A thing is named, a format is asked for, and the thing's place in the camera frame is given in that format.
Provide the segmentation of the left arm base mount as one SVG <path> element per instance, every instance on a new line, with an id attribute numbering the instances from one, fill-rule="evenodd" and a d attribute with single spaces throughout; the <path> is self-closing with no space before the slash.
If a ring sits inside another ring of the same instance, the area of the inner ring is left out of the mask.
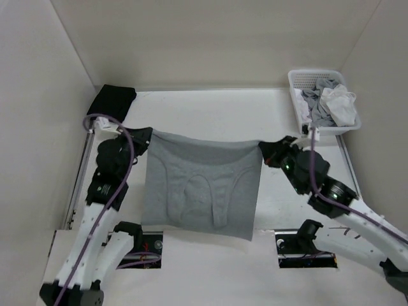
<path id="1" fill-rule="evenodd" d="M 162 253 L 163 232 L 145 232 L 140 245 L 124 256 L 118 269 L 160 269 Z"/>

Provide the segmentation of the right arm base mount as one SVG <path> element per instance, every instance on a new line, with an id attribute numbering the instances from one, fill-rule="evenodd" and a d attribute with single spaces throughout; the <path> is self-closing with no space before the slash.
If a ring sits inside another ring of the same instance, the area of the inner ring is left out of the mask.
<path id="1" fill-rule="evenodd" d="M 297 239 L 295 231 L 276 231 L 279 268 L 338 268 L 334 253 L 307 251 Z"/>

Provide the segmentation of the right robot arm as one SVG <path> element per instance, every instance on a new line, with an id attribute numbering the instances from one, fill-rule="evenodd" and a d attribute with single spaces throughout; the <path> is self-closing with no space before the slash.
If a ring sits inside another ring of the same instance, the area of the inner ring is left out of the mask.
<path id="1" fill-rule="evenodd" d="M 330 164 L 314 149 L 301 148 L 299 139 L 259 142 L 264 163 L 281 169 L 299 195 L 309 195 L 316 212 L 341 223 L 355 237 L 305 220 L 286 247 L 297 246 L 314 256 L 331 252 L 370 268 L 397 291 L 407 294 L 407 235 L 371 210 L 348 186 L 328 174 Z"/>

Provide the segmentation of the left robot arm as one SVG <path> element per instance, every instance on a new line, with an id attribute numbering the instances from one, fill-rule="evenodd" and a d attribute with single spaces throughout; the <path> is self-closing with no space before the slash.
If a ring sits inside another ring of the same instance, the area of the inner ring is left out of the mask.
<path id="1" fill-rule="evenodd" d="M 103 285 L 124 256 L 143 247 L 139 224 L 115 224 L 131 169 L 148 149 L 151 127 L 123 129 L 98 146 L 96 169 L 75 242 L 53 282 L 42 284 L 45 305 L 102 305 Z"/>

